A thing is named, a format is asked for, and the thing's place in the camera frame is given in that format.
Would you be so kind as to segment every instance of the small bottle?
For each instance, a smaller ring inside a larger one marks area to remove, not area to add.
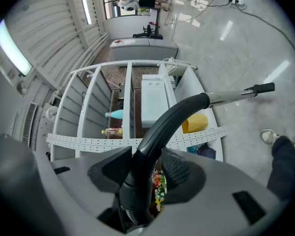
[[[105,130],[102,130],[102,134],[105,134],[107,137],[122,137],[122,128],[106,128]]]
[[[106,118],[112,117],[115,119],[122,119],[123,118],[123,110],[121,109],[121,110],[105,113],[105,117]]]

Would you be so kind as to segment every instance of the dark jeans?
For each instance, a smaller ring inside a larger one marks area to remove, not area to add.
[[[295,188],[295,148],[286,137],[279,137],[272,147],[272,172],[267,187],[282,201],[289,199]]]

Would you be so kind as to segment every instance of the air vent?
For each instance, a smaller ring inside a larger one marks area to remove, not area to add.
[[[31,102],[29,104],[29,108],[26,114],[24,125],[23,125],[22,142],[27,144],[28,146],[30,146],[30,131],[31,131],[31,126],[33,124],[36,108],[37,108],[36,103]]]

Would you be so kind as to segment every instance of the tiled floor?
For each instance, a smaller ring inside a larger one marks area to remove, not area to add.
[[[226,4],[228,0],[214,0]],[[245,11],[282,29],[295,44],[295,30],[274,0],[244,0]],[[214,109],[219,125],[227,126],[224,158],[266,185],[271,171],[270,148],[260,131],[272,128],[295,139],[295,51],[281,33],[237,8],[205,7],[174,0],[171,12],[161,12],[161,33],[179,47],[178,59],[198,66],[206,91],[244,89],[274,81],[276,91]],[[177,25],[168,24],[177,15]],[[225,34],[227,25],[231,25]]]

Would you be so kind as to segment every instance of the yellow container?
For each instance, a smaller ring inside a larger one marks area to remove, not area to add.
[[[205,130],[208,125],[207,117],[204,114],[193,114],[182,124],[184,134]]]

